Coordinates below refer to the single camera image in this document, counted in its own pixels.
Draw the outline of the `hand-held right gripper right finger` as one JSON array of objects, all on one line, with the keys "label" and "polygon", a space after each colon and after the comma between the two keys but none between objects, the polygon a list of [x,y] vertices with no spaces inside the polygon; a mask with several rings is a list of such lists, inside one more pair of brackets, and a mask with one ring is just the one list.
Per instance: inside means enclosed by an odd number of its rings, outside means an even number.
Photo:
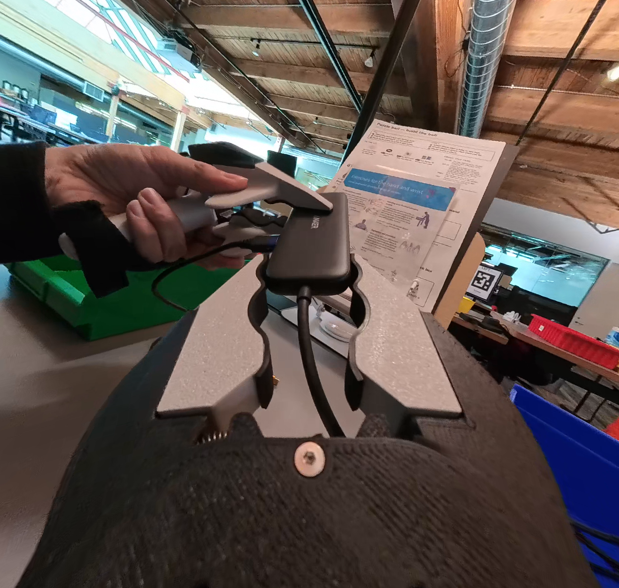
[{"label": "hand-held right gripper right finger", "polygon": [[353,411],[385,417],[460,417],[460,406],[418,307],[369,262],[351,255],[344,392]]}]

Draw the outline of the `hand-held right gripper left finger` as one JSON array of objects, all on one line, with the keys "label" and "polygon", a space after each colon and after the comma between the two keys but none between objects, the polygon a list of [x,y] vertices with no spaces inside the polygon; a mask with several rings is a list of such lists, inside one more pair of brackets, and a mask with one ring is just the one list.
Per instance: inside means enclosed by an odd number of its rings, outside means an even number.
[{"label": "hand-held right gripper left finger", "polygon": [[264,271],[259,255],[196,310],[162,398],[161,417],[206,416],[227,429],[236,414],[267,408],[274,394]]}]

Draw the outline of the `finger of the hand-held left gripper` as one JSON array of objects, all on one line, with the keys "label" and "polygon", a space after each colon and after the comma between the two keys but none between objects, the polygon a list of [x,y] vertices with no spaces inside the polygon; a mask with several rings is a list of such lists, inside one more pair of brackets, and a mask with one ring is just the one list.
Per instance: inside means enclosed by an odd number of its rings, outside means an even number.
[{"label": "finger of the hand-held left gripper", "polygon": [[213,236],[218,237],[224,243],[249,241],[256,237],[268,237],[272,235],[266,228],[249,223],[233,223],[232,221],[214,226],[212,228],[212,233]]},{"label": "finger of the hand-held left gripper", "polygon": [[207,208],[226,210],[264,200],[269,204],[282,203],[293,208],[315,212],[331,212],[333,209],[332,202],[326,197],[307,188],[267,162],[259,162],[253,167],[222,165],[216,167],[226,173],[246,178],[247,186],[244,190],[209,197],[205,201]]}]

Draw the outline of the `black usb cable blue plugs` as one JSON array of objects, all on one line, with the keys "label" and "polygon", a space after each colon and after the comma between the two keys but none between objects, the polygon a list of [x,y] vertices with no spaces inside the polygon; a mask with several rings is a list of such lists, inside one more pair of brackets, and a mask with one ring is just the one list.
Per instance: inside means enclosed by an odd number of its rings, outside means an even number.
[{"label": "black usb cable blue plugs", "polygon": [[198,261],[208,259],[213,256],[221,255],[222,253],[232,250],[234,248],[247,249],[250,253],[254,253],[254,254],[271,253],[275,249],[278,239],[279,239],[279,235],[255,236],[250,239],[245,239],[242,241],[233,241],[228,244],[223,244],[223,245],[220,245],[219,247],[211,249],[208,252],[195,255],[188,259],[179,260],[175,262],[174,264],[172,264],[171,266],[164,269],[163,272],[161,272],[153,280],[153,282],[151,283],[151,293],[153,294],[155,298],[157,298],[159,301],[161,301],[163,304],[167,305],[168,307],[171,307],[182,313],[188,313],[190,311],[189,308],[185,308],[167,299],[166,297],[164,297],[164,295],[160,293],[160,290],[159,290],[160,284],[167,277],[169,277],[171,274],[173,274],[174,272],[177,272],[178,270],[184,267],[187,267],[192,264],[196,264]]}]

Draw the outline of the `black usb hub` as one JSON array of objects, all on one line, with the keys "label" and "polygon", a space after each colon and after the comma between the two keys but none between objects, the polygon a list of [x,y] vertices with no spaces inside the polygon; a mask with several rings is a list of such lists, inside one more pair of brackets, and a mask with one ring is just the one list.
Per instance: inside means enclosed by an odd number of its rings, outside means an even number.
[{"label": "black usb hub", "polygon": [[266,287],[282,296],[309,288],[314,296],[334,296],[350,283],[350,231],[347,196],[326,194],[329,213],[294,209],[266,267]]}]

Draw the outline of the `person's left hand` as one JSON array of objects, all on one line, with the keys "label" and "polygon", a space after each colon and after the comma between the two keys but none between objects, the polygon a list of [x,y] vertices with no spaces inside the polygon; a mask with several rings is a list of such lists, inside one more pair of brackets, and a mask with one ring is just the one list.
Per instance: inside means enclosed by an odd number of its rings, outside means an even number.
[{"label": "person's left hand", "polygon": [[181,188],[211,196],[248,184],[166,147],[123,144],[48,148],[44,178],[53,206],[95,200],[106,216],[125,213],[138,254],[154,264],[203,255],[219,243],[211,228],[183,231],[167,204]]}]

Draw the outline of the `black monitor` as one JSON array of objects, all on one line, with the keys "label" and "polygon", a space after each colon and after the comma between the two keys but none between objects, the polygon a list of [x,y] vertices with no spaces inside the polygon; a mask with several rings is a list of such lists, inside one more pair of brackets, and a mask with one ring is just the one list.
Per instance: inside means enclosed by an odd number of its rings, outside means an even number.
[{"label": "black monitor", "polygon": [[295,178],[297,170],[297,157],[289,154],[277,152],[274,150],[267,151],[267,164],[273,166],[284,174]]}]

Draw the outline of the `green plastic bin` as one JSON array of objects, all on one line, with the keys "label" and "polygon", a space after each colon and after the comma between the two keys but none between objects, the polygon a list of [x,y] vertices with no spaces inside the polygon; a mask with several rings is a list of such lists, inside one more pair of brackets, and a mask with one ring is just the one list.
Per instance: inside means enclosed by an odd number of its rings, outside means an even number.
[{"label": "green plastic bin", "polygon": [[[161,270],[128,273],[126,288],[98,299],[79,264],[64,255],[6,267],[18,284],[88,341],[174,322],[182,316],[151,291]],[[167,300],[192,309],[236,273],[230,268],[210,271],[190,265],[164,279],[159,291]]]}]

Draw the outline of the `cardboard stand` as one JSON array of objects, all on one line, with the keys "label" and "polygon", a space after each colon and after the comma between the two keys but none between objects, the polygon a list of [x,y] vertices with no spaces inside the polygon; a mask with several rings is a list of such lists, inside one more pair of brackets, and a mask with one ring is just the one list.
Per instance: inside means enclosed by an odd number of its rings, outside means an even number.
[{"label": "cardboard stand", "polygon": [[518,147],[506,144],[483,196],[476,204],[476,211],[433,308],[433,317],[444,330],[449,329],[466,289],[482,263],[485,255],[485,244],[478,230],[518,152]]}]

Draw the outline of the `black and white marker sign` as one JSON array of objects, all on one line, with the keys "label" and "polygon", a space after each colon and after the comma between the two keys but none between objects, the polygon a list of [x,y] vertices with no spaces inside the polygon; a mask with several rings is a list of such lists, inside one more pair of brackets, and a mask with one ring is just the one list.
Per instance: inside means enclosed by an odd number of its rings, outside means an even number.
[{"label": "black and white marker sign", "polygon": [[487,302],[495,292],[503,272],[499,267],[480,264],[466,289],[466,296],[476,301]]}]

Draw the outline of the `blue header instruction sheet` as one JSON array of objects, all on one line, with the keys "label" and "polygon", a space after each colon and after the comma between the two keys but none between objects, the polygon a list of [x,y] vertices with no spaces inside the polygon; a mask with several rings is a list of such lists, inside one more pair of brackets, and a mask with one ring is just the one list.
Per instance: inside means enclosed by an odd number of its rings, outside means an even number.
[{"label": "blue header instruction sheet", "polygon": [[346,195],[350,252],[406,292],[460,185],[388,167],[345,167],[325,192]]}]

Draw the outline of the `black diagonal pole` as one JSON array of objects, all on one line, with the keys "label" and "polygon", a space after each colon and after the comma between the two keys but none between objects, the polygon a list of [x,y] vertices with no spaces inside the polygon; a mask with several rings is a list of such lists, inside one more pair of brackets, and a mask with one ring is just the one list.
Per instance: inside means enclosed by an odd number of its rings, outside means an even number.
[{"label": "black diagonal pole", "polygon": [[404,44],[408,30],[414,20],[421,0],[402,0],[398,13],[395,17],[394,26],[384,48],[382,58],[376,69],[376,73],[369,86],[366,98],[359,112],[359,117],[349,139],[342,157],[341,166],[344,165],[350,153],[355,149],[363,138],[369,126],[375,119],[375,114],[381,104],[386,83],[389,81],[398,56]]}]

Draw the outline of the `red plastic bin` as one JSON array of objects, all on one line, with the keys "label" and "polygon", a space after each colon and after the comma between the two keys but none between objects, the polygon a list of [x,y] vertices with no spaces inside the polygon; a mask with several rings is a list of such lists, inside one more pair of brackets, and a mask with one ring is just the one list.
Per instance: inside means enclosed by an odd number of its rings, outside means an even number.
[{"label": "red plastic bin", "polygon": [[537,314],[528,329],[547,343],[608,369],[618,367],[618,349]]}]

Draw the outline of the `grey ceiling unit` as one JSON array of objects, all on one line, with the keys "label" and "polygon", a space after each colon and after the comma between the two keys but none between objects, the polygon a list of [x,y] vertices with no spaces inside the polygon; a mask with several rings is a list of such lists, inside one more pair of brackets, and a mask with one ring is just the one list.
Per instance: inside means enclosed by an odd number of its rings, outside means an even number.
[{"label": "grey ceiling unit", "polygon": [[180,72],[200,73],[202,71],[201,59],[196,52],[172,38],[159,39],[155,52]]}]

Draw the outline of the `blue plastic bin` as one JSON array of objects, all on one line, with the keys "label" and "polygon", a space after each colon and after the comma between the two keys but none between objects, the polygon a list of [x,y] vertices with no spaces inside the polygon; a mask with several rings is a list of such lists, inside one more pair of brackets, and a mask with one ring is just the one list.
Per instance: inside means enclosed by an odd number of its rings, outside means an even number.
[{"label": "blue plastic bin", "polygon": [[545,455],[600,587],[618,587],[618,441],[521,385],[509,398]]}]

